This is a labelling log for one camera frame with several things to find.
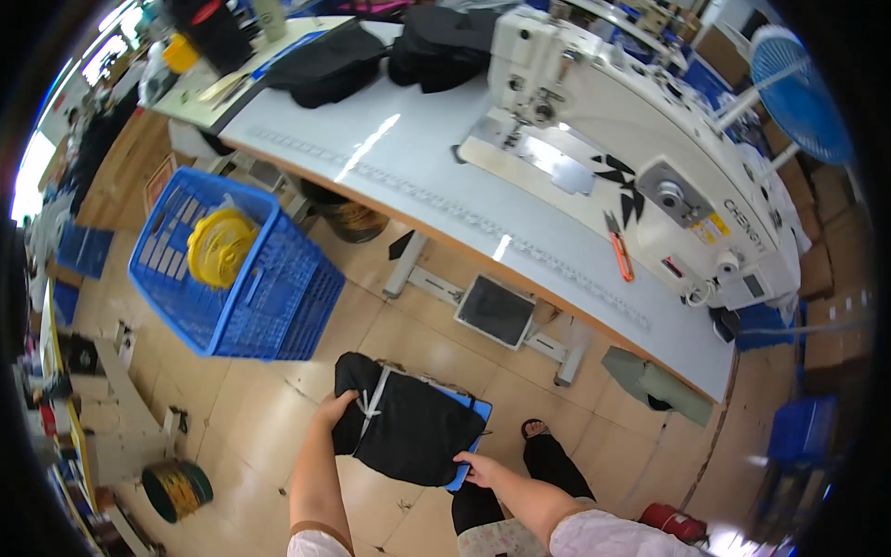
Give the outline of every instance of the orange scissors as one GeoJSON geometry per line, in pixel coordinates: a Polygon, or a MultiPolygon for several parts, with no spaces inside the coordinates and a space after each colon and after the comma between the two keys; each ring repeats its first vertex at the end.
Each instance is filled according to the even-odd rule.
{"type": "Polygon", "coordinates": [[[609,230],[609,239],[613,244],[613,250],[616,251],[616,259],[618,260],[618,268],[622,271],[622,278],[626,283],[634,280],[634,270],[631,268],[631,257],[628,255],[628,248],[625,246],[625,239],[619,232],[618,221],[616,216],[610,211],[603,211],[603,217],[607,220],[607,230],[609,230]]]}

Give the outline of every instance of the blue electric fan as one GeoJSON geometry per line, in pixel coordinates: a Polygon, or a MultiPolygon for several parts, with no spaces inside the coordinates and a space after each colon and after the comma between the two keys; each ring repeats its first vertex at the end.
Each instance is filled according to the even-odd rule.
{"type": "Polygon", "coordinates": [[[765,25],[752,36],[750,52],[752,82],[777,126],[815,159],[847,163],[854,153],[851,138],[798,38],[765,25]]]}

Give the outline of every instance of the industrial sewing machine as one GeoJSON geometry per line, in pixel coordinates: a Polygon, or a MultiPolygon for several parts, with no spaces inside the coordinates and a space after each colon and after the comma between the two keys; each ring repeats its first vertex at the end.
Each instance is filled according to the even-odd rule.
{"type": "Polygon", "coordinates": [[[496,24],[488,82],[495,108],[459,148],[467,161],[535,194],[547,176],[562,190],[548,201],[604,236],[604,196],[633,200],[629,251],[691,305],[797,291],[779,193],[666,71],[521,6],[496,24]]]}

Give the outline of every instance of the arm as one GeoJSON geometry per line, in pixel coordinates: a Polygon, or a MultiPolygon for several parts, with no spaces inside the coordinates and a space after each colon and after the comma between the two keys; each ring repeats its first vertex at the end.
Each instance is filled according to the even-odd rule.
{"type": "Polygon", "coordinates": [[[324,531],[344,544],[350,552],[352,538],[340,496],[331,430],[357,394],[350,390],[335,398],[331,393],[322,401],[309,423],[290,481],[291,533],[295,533],[295,527],[304,523],[304,526],[311,528],[299,529],[324,531]]]}
{"type": "Polygon", "coordinates": [[[486,456],[465,451],[454,460],[470,463],[470,473],[465,481],[492,488],[545,548],[550,547],[551,533],[561,520],[587,508],[559,487],[524,478],[486,456]]]}

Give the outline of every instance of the hand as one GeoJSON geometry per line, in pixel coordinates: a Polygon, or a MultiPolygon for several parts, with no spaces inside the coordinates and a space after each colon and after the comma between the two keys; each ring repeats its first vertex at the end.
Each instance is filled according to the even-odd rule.
{"type": "Polygon", "coordinates": [[[467,479],[472,484],[480,487],[491,487],[493,476],[501,468],[501,464],[488,456],[475,455],[467,451],[461,451],[452,459],[456,463],[470,463],[467,479]]]}
{"type": "Polygon", "coordinates": [[[334,425],[337,424],[343,413],[347,411],[349,403],[358,397],[359,391],[357,390],[348,390],[339,397],[335,397],[332,391],[322,400],[319,408],[315,411],[313,419],[323,424],[328,430],[333,430],[334,425]]]}

